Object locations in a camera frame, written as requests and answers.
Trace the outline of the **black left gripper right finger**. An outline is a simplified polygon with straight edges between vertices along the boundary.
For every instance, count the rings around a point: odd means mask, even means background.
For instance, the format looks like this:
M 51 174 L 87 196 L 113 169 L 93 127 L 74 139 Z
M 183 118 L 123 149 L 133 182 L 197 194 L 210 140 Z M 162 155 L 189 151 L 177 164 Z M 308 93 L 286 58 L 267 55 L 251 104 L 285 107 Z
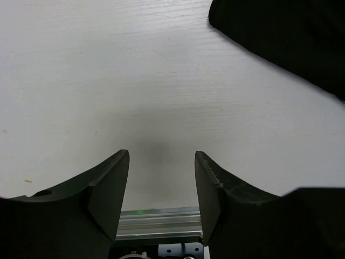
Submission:
M 344 258 L 344 189 L 263 191 L 195 154 L 203 240 L 211 258 Z

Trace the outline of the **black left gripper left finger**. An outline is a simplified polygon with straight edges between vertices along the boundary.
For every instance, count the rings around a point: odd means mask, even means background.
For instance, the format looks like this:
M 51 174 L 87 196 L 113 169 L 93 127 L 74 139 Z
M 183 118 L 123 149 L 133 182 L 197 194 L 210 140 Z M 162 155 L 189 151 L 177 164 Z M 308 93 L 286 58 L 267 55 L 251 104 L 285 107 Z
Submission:
M 122 149 L 33 196 L 1 199 L 1 258 L 107 258 L 128 171 Z

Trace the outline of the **black pleated skirt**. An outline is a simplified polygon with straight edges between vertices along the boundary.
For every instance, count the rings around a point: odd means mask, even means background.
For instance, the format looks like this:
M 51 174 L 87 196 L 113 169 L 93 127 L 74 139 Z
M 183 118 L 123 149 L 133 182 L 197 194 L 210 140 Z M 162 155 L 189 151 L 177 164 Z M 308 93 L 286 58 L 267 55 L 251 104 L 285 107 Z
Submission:
M 344 1 L 212 1 L 209 23 L 344 101 Z

